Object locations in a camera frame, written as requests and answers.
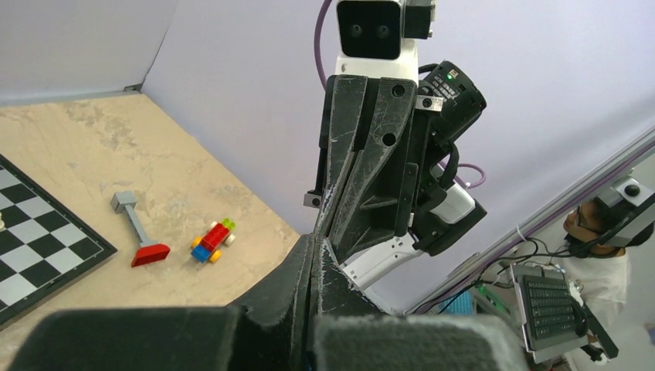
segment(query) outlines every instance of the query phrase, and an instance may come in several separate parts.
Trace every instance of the white t-shirt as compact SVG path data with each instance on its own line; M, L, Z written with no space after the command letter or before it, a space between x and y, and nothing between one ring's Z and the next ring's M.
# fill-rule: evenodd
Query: white t-shirt
M554 258L553 264L562 267L571 281L584 285L580 296L607 331L623 310L630 284L628 253L607 259L577 257Z

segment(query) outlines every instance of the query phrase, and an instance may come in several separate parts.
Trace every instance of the wooden table surface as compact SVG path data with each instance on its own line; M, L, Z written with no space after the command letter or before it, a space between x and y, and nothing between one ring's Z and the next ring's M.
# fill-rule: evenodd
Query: wooden table surface
M64 308L225 305L268 274L298 235L144 95L0 108L0 153L118 252L0 332L0 369L44 316ZM164 261L131 268L137 239L109 201L132 190ZM189 255L214 220L236 223L216 264Z

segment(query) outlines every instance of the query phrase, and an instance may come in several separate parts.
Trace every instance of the black hair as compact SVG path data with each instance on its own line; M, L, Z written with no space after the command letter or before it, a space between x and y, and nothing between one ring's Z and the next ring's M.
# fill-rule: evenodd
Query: black hair
M623 219L626 218L628 213L634 211L636 206L632 203L627 202L625 199L622 199L616 205L609 207L603 201L598 198L592 200L594 205L594 211L592 213L592 218L600 224L601 231L607 232L611 230L614 226L621 223ZM653 235L653 224L649 224L641 232L639 232L626 246L624 247L633 247L639 246L644 242L648 241Z

